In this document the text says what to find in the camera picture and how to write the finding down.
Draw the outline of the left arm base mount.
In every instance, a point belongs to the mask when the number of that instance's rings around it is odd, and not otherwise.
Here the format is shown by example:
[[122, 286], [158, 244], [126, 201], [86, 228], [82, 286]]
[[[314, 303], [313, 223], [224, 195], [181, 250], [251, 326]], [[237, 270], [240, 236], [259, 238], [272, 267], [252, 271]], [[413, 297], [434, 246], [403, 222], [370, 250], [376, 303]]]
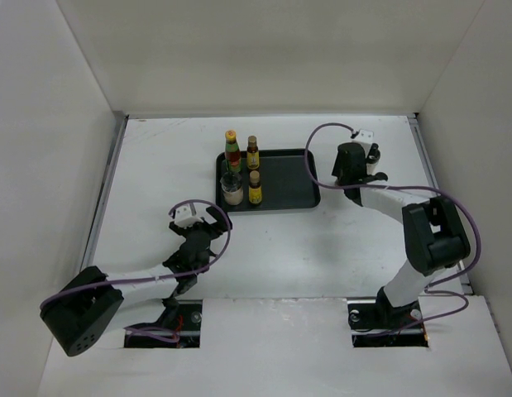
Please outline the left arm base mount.
[[125, 331], [124, 348], [199, 348], [203, 301], [164, 299], [164, 311], [152, 323], [137, 323]]

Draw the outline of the black rectangular tray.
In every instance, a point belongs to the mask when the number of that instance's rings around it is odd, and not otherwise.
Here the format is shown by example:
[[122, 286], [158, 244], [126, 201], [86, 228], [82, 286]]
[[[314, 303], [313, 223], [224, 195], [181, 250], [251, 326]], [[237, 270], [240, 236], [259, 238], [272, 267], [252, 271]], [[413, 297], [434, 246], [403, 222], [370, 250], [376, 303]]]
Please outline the black rectangular tray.
[[262, 203], [253, 205], [248, 201], [249, 170], [246, 167], [246, 152], [242, 151], [243, 201], [236, 206], [227, 204], [220, 179], [227, 172], [225, 155], [216, 159], [215, 203], [225, 212], [246, 213], [256, 211], [297, 210], [318, 206], [321, 200], [319, 187], [310, 179], [316, 176], [312, 152], [305, 149], [263, 150], [260, 155], [262, 180]]

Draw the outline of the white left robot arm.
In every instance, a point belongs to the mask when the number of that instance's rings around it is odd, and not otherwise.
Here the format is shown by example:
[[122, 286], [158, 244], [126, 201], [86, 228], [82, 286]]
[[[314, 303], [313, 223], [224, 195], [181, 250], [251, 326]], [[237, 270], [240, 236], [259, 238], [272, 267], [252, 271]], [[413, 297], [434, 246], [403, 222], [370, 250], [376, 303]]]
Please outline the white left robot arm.
[[229, 238], [233, 229], [218, 205], [205, 203], [211, 216], [207, 220], [197, 214], [195, 204], [195, 199], [186, 200], [169, 211], [169, 228], [183, 241], [167, 260], [120, 274], [91, 265], [41, 303], [41, 320], [67, 356], [86, 352], [103, 334], [117, 329], [125, 330], [128, 337], [179, 344], [184, 319], [177, 298], [218, 261], [221, 254], [213, 252], [212, 243]]

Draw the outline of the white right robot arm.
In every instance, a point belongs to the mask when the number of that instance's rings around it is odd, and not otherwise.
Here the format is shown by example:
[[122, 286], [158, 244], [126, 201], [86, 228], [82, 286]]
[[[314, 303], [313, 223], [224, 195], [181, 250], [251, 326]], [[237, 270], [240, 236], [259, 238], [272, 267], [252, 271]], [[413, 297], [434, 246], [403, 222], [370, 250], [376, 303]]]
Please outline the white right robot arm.
[[337, 148], [332, 176], [345, 196], [399, 222], [404, 232], [406, 260], [394, 278], [380, 288], [373, 304], [349, 304], [348, 322], [354, 330], [389, 330], [409, 324], [418, 297], [435, 277], [471, 253], [455, 203], [439, 194], [426, 198], [408, 192], [374, 188], [386, 182], [384, 173], [368, 170], [380, 159], [378, 145], [366, 151], [349, 142]]

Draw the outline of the glass pepper grinder black top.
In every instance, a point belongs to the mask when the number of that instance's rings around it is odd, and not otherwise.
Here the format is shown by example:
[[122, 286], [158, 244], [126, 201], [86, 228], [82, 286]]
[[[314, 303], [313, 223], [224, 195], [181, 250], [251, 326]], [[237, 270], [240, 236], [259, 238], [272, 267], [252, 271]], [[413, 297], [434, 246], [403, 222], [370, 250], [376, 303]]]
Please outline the glass pepper grinder black top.
[[223, 197], [228, 205], [237, 206], [243, 200], [242, 177], [234, 171], [227, 171], [220, 179]]

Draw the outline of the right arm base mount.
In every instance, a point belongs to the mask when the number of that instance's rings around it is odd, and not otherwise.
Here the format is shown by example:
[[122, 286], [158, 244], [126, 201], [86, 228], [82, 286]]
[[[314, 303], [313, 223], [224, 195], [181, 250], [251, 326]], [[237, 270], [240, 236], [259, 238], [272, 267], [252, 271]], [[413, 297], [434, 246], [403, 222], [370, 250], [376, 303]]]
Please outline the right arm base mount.
[[374, 302], [351, 302], [347, 308], [356, 348], [428, 347], [423, 325], [413, 325], [422, 318], [418, 302], [386, 314], [381, 314]]

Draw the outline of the white salt grinder black top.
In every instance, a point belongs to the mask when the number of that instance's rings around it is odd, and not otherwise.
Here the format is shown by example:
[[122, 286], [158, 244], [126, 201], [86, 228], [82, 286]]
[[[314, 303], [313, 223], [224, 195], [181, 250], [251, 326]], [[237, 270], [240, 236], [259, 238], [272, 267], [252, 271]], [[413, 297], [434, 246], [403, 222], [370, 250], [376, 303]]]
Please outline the white salt grinder black top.
[[366, 172], [368, 175], [373, 175], [380, 160], [379, 145], [373, 143], [366, 154]]

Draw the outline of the amber sauce bottle yellow label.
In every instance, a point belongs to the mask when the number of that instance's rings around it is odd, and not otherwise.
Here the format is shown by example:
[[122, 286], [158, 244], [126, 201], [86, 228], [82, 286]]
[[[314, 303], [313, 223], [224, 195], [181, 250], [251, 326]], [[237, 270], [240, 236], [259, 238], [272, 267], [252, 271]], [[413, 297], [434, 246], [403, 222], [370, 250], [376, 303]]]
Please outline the amber sauce bottle yellow label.
[[249, 136], [247, 139], [246, 167], [249, 170], [259, 170], [260, 168], [259, 148], [255, 136]]

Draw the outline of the red chili sauce bottle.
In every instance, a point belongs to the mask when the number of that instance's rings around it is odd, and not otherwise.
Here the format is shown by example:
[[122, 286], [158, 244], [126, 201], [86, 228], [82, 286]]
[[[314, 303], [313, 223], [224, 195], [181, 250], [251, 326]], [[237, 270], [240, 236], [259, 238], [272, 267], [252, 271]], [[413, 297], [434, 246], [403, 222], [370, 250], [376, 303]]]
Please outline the red chili sauce bottle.
[[225, 132], [225, 160], [227, 170], [240, 174], [242, 172], [242, 156], [237, 142], [237, 133], [234, 130]]

